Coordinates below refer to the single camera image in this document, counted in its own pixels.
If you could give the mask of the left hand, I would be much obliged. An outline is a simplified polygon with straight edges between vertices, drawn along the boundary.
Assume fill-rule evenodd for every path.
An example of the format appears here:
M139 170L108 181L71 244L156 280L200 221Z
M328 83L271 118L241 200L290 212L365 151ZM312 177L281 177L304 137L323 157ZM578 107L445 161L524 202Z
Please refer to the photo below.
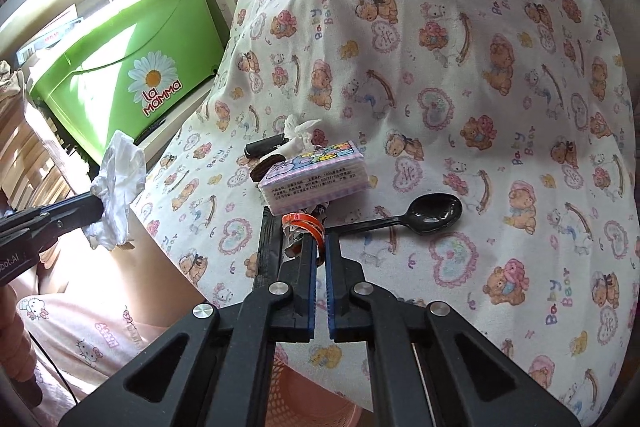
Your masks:
M0 362L6 375L19 383L34 376L37 364L32 340L17 313L17 297L10 285L1 287Z

